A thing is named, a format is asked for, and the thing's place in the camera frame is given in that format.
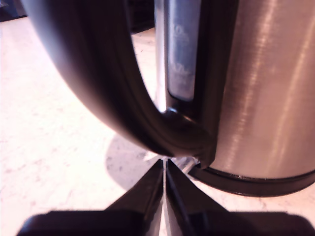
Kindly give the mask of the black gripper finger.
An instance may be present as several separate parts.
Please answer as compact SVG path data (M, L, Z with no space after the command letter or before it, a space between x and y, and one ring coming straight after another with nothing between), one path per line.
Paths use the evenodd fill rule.
M166 161L166 195L182 234L227 236L227 210L201 191L169 159Z
M163 161L159 159L124 195L106 211L122 213L130 234L157 236L163 196Z

